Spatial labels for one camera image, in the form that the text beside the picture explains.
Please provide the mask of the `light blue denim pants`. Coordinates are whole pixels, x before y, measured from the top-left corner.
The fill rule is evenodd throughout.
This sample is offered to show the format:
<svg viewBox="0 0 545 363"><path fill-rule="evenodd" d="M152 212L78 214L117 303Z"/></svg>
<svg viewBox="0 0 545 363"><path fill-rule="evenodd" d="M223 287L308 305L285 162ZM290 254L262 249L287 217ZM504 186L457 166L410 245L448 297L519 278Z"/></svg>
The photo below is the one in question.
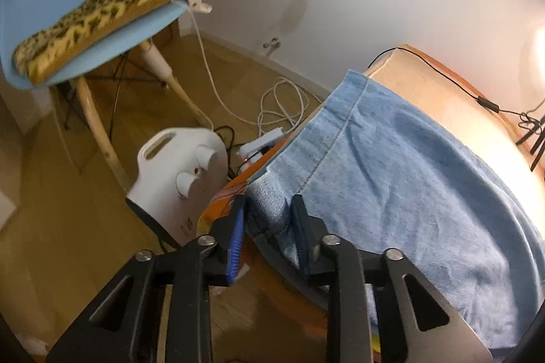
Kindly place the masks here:
<svg viewBox="0 0 545 363"><path fill-rule="evenodd" d="M352 70L250 181L247 230L297 260L289 204L364 251L400 249L494 355L544 295L544 243L498 175L402 97Z"/></svg>

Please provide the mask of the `white power strip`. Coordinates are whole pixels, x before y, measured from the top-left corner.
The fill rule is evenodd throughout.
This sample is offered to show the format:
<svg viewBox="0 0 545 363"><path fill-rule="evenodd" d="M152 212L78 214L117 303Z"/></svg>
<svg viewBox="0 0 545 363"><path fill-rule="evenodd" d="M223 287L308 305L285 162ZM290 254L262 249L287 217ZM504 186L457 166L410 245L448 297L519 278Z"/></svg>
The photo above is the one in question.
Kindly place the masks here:
<svg viewBox="0 0 545 363"><path fill-rule="evenodd" d="M242 160L248 160L252 155L259 152L262 148L273 147L284 138L284 131L278 127L261 135L257 139L244 143L238 150L238 155Z"/></svg>

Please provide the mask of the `orange floral bed sheet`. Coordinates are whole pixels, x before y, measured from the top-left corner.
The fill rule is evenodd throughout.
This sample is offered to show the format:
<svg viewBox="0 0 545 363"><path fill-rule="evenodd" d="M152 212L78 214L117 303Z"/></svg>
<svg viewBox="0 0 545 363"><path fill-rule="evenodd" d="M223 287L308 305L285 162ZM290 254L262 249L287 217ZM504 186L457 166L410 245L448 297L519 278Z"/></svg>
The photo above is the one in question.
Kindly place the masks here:
<svg viewBox="0 0 545 363"><path fill-rule="evenodd" d="M223 186L211 199L200 215L198 234L208 232L213 221L227 216L232 200L237 194L243 194L252 181L252 176L261 172L270 161L290 140L290 137L280 140L270 151L261 157L255 164L250 165L244 172ZM294 284L266 263L256 246L251 246L246 240L242 249L242 261L249 266L249 275L254 285L269 299L269 302L289 320L302 326L304 333L324 339L326 337L326 312L324 307L318 307L303 295Z"/></svg>

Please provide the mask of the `white fan heater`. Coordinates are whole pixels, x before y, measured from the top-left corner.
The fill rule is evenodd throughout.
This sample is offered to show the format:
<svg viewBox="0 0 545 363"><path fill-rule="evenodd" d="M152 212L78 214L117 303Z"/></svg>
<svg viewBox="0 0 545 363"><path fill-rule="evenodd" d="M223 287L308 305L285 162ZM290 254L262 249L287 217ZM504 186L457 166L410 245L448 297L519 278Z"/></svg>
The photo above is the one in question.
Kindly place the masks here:
<svg viewBox="0 0 545 363"><path fill-rule="evenodd" d="M197 236L200 215L226 185L228 160L221 137L204 128L169 128L139 150L139 174L128 207L173 248Z"/></svg>

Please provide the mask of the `tan blanket on bed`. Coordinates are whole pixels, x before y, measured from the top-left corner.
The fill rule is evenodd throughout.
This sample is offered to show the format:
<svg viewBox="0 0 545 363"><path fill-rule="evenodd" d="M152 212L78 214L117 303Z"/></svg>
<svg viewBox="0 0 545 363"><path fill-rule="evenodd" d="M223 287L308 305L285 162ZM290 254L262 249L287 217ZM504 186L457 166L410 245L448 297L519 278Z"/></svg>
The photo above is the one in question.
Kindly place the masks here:
<svg viewBox="0 0 545 363"><path fill-rule="evenodd" d="M381 56L365 74L429 115L479 156L544 232L544 169L530 170L528 145L515 144L520 134L504 113L476 102L479 90L409 45Z"/></svg>

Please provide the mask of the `leopard print cushion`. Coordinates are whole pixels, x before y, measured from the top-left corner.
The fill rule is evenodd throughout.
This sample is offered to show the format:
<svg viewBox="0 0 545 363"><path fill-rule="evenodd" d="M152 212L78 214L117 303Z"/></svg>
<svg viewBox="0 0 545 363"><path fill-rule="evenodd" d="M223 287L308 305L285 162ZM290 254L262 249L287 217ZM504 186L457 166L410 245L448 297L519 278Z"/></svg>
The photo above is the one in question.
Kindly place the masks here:
<svg viewBox="0 0 545 363"><path fill-rule="evenodd" d="M18 72L41 83L115 30L172 0L85 0L54 25L21 41L12 52Z"/></svg>

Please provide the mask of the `small black light tripod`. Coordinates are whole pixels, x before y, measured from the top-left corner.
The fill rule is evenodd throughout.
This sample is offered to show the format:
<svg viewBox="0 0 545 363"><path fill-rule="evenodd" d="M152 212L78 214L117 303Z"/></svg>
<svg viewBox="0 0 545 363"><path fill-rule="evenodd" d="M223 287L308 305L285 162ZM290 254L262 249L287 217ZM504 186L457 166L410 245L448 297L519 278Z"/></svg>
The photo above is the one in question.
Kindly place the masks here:
<svg viewBox="0 0 545 363"><path fill-rule="evenodd" d="M533 158L532 163L530 165L531 171L535 170L537 165L540 163L541 157L544 155L544 152L545 152L544 122L545 122L545 115L542 115L542 117L538 121L533 122L533 127L530 128L525 135L523 135L521 138L519 138L515 142L515 144L519 146L521 144L524 144L532 136L534 135L537 136L537 139L534 140L534 143L532 144L529 150L529 153Z"/></svg>

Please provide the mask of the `light blue chair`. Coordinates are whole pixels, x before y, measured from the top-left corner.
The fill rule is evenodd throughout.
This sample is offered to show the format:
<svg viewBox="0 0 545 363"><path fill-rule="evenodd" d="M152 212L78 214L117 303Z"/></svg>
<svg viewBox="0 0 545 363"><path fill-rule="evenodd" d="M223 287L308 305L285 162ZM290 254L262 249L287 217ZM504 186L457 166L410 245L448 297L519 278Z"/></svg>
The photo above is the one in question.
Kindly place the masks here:
<svg viewBox="0 0 545 363"><path fill-rule="evenodd" d="M54 25L62 16L77 8L85 0L1 0L1 65L5 80L20 90L38 87L53 87L69 82L82 107L91 133L102 151L106 163L113 171L123 190L128 190L131 180L123 168L111 142L110 136L94 104L85 75L116 57L126 58L133 48L139 48L142 58L153 75L169 86L190 109L202 126L212 123L203 111L189 98L172 68L152 42L152 37L188 9L185 0L172 0L164 6L145 14L131 23L115 30L99 40L41 83L32 83L20 74L12 61L12 52L23 40L34 33Z"/></svg>

